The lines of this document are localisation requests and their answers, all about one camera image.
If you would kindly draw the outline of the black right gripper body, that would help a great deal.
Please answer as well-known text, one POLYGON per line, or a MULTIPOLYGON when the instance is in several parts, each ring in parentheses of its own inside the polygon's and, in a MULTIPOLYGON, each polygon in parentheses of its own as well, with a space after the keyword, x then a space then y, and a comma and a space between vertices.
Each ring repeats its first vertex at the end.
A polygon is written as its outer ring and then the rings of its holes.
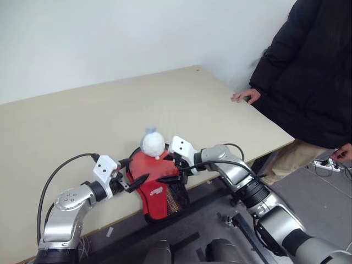
POLYGON ((192 172, 188 169, 188 162, 181 157, 181 155, 173 155, 174 165, 179 171, 179 180, 183 184, 188 183, 188 177, 192 176, 192 172))

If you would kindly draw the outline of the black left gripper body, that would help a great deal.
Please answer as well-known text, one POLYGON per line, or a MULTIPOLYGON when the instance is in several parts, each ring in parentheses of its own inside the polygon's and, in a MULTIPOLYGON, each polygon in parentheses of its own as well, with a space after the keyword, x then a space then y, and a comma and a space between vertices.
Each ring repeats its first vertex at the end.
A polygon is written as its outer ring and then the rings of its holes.
POLYGON ((122 191, 128 191, 130 185, 124 181, 122 173, 118 172, 110 180, 109 187, 112 193, 121 193, 122 191))

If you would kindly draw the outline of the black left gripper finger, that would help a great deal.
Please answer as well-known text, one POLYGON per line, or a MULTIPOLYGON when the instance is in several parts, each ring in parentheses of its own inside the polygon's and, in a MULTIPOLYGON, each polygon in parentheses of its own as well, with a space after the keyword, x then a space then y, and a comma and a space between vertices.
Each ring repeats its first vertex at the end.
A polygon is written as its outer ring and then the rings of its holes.
POLYGON ((117 171, 119 172, 121 169, 127 167, 131 162, 131 158, 121 159, 117 162, 117 171))
POLYGON ((138 189, 149 177, 149 174, 144 174, 135 179, 128 187, 128 192, 133 192, 138 189))

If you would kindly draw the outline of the person's right hand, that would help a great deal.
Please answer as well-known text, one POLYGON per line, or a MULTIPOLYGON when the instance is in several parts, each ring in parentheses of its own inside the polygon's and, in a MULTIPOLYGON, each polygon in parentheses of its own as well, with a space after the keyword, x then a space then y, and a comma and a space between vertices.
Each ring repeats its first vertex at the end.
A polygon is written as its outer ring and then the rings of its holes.
POLYGON ((251 105, 257 100, 259 100, 260 97, 261 97, 261 94, 256 89, 250 88, 242 92, 234 93, 231 96, 230 100, 232 102, 237 102, 237 103, 246 101, 249 105, 251 105))

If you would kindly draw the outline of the person's left hand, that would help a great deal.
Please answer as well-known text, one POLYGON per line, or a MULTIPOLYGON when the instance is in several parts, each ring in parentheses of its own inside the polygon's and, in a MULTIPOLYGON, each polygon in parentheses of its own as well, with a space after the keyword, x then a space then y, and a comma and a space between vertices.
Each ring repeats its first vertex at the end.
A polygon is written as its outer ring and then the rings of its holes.
POLYGON ((352 160, 352 145, 347 143, 334 151, 331 155, 331 159, 337 162, 348 162, 352 160))

